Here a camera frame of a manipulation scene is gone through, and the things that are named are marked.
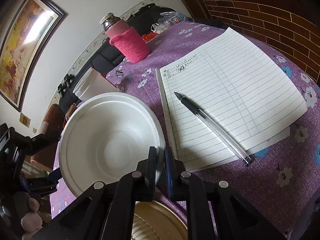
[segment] purple tablecloth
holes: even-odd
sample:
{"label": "purple tablecloth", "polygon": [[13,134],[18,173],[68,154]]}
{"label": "purple tablecloth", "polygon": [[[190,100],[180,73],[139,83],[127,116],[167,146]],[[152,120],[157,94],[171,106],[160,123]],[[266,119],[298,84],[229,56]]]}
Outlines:
{"label": "purple tablecloth", "polygon": [[[107,79],[122,92],[144,101],[159,119],[166,138],[155,68],[179,59],[221,33],[223,30],[197,23],[174,25],[148,43],[151,53],[145,60],[132,64],[125,59],[116,68],[122,69],[124,76],[117,77],[114,69]],[[248,39],[287,74],[306,99],[308,111],[290,126],[291,135],[288,138],[255,153],[250,167],[244,167],[237,160],[196,174],[211,182],[227,181],[283,234],[287,234],[309,198],[320,187],[320,104],[317,102],[320,89],[284,55],[260,41]],[[58,166],[57,155],[55,167]],[[163,195],[157,196],[185,220],[183,203],[173,204]],[[58,191],[50,196],[52,216],[56,216],[74,199],[61,179]]]}

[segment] brown chair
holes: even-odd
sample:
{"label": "brown chair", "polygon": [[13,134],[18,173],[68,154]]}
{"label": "brown chair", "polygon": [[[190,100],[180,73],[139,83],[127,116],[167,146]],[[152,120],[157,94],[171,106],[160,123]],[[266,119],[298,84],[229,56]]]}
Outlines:
{"label": "brown chair", "polygon": [[[65,116],[61,111],[59,105],[53,104],[52,106],[50,106],[44,118],[44,121],[42,122],[39,128],[38,133],[45,134],[47,131],[57,131],[57,130],[62,131],[64,118]],[[57,146],[58,146],[58,143],[31,156],[31,159],[30,159],[31,164],[43,171],[52,172]]]}

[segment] notebook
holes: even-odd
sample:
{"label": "notebook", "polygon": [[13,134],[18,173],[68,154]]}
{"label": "notebook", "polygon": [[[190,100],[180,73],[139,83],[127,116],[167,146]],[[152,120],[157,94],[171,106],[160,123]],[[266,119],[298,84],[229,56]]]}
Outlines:
{"label": "notebook", "polygon": [[169,146],[189,171],[236,157],[174,91],[198,104],[249,154],[288,136],[289,125],[307,110],[281,68],[231,28],[157,69],[156,76]]}

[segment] white wall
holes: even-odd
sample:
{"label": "white wall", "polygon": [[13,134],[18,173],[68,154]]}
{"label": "white wall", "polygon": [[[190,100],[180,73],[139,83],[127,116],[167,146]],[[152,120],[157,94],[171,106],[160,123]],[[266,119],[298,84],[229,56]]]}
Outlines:
{"label": "white wall", "polygon": [[[6,122],[17,132],[34,136],[39,129],[57,86],[91,41],[102,31],[99,21],[109,12],[122,15],[143,0],[52,0],[68,16],[49,39],[33,70],[26,91],[22,113],[31,118],[30,128],[19,122],[20,113],[0,96],[0,124]],[[0,25],[0,44],[23,0],[17,0]],[[171,7],[188,14],[181,0],[160,0],[160,6]]]}

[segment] framed painting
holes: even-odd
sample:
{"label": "framed painting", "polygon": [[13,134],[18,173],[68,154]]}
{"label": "framed painting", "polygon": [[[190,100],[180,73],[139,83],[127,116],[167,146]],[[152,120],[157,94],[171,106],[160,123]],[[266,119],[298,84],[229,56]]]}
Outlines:
{"label": "framed painting", "polygon": [[40,53],[65,16],[50,0],[24,0],[0,50],[0,94],[19,112]]}

